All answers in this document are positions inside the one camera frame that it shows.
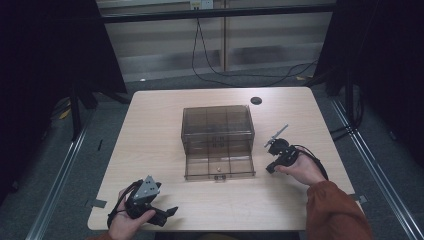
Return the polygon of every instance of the aluminum rail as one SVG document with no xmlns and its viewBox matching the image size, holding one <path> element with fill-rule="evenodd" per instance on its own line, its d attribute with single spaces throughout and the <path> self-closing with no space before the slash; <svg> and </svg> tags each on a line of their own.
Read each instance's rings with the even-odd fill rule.
<svg viewBox="0 0 424 240">
<path fill-rule="evenodd" d="M 346 110 L 344 109 L 343 104 L 340 101 L 336 100 L 333 100 L 332 104 L 335 111 L 339 115 L 339 118 L 342 121 L 343 125 L 346 127 L 346 129 L 348 129 L 350 125 L 345 115 Z M 371 150 L 365 143 L 365 140 L 362 138 L 359 131 L 357 129 L 349 129 L 349 131 L 350 137 L 352 138 L 353 143 L 361 154 L 365 165 L 368 167 L 368 170 L 376 181 L 387 203 L 392 208 L 393 213 L 396 215 L 397 219 L 399 220 L 399 223 L 405 230 L 408 239 L 424 239 L 424 235 L 421 232 L 421 229 L 419 228 L 416 220 L 412 216 L 412 213 L 409 211 L 408 207 L 397 194 L 396 190 L 390 183 L 383 169 L 381 169 L 375 156 L 372 154 Z"/>
<path fill-rule="evenodd" d="M 56 176 L 53 186 L 51 187 L 50 192 L 47 195 L 46 200 L 44 201 L 43 207 L 37 215 L 37 218 L 31 226 L 31 229 L 27 237 L 25 238 L 26 240 L 43 239 L 44 233 L 47 229 L 47 226 L 49 225 L 51 217 L 53 216 L 54 210 L 56 209 L 60 194 L 62 193 L 66 180 L 68 179 L 69 173 L 71 172 L 72 165 L 75 162 L 75 159 L 84 141 L 87 128 L 90 125 L 93 116 L 94 110 L 88 113 L 84 128 L 80 132 L 78 138 L 73 141 L 71 146 L 69 147 L 68 153 L 59 170 L 58 175 Z"/>
</svg>

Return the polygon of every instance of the black curtain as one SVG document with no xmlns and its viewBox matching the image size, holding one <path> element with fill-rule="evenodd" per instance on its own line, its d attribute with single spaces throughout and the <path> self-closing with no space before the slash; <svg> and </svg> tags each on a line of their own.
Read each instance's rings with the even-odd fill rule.
<svg viewBox="0 0 424 240">
<path fill-rule="evenodd" d="M 100 17 L 94 0 L 0 1 L 0 202 L 75 81 L 126 92 L 105 26 L 60 21 L 87 17 Z"/>
<path fill-rule="evenodd" d="M 362 5 L 333 14 L 315 74 L 335 69 L 325 79 L 328 93 L 335 95 L 349 69 L 388 132 L 424 166 L 424 2 L 370 0 Z"/>
</svg>

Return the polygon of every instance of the hand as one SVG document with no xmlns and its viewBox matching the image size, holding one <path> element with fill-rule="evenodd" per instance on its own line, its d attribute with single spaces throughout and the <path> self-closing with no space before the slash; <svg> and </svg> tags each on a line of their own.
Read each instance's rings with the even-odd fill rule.
<svg viewBox="0 0 424 240">
<path fill-rule="evenodd" d="M 290 167 L 277 165 L 274 170 L 292 175 L 297 181 L 309 186 L 326 181 L 314 161 L 303 153 L 299 153 L 296 162 Z"/>
<path fill-rule="evenodd" d="M 125 190 L 119 192 L 118 199 L 122 196 Z M 112 224 L 109 228 L 109 235 L 114 240 L 129 240 L 136 234 L 140 226 L 147 221 L 149 221 L 156 212 L 154 210 L 149 210 L 145 212 L 141 217 L 137 219 L 132 219 L 128 216 L 125 211 L 125 201 L 126 197 L 122 199 L 117 208 L 118 213 L 115 218 L 112 220 Z"/>
</svg>

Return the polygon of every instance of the clear acrylic box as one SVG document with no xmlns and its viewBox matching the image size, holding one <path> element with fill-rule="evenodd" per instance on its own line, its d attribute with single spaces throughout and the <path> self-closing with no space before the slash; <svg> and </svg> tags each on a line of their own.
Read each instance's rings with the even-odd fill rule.
<svg viewBox="0 0 424 240">
<path fill-rule="evenodd" d="M 186 180 L 253 177 L 254 137 L 247 105 L 185 108 L 181 139 Z"/>
</svg>

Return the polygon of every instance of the right hand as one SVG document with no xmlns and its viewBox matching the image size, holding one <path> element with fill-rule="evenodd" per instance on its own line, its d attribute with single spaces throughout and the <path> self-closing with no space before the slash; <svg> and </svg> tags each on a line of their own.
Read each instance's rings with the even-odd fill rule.
<svg viewBox="0 0 424 240">
<path fill-rule="evenodd" d="M 314 161 L 303 153 L 299 153 L 299 156 L 293 165 L 289 167 L 277 165 L 274 170 L 291 175 L 297 181 L 309 186 L 326 181 Z"/>
</svg>

